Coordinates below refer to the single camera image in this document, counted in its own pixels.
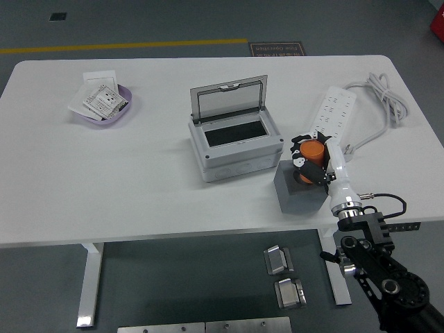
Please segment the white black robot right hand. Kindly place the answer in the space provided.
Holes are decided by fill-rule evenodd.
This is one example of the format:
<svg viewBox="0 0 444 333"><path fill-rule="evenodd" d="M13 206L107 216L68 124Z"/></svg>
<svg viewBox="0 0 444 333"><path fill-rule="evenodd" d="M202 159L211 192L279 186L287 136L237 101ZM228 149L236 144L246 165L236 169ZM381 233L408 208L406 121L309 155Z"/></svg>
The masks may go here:
<svg viewBox="0 0 444 333"><path fill-rule="evenodd" d="M312 183L325 188L330 196L330 210L338 218L362 214L359 195L352 189L339 140L314 131L294 137L291 142L291 157L295 172ZM323 147L322 166L318 166L302 153L302 145L318 142Z"/></svg>

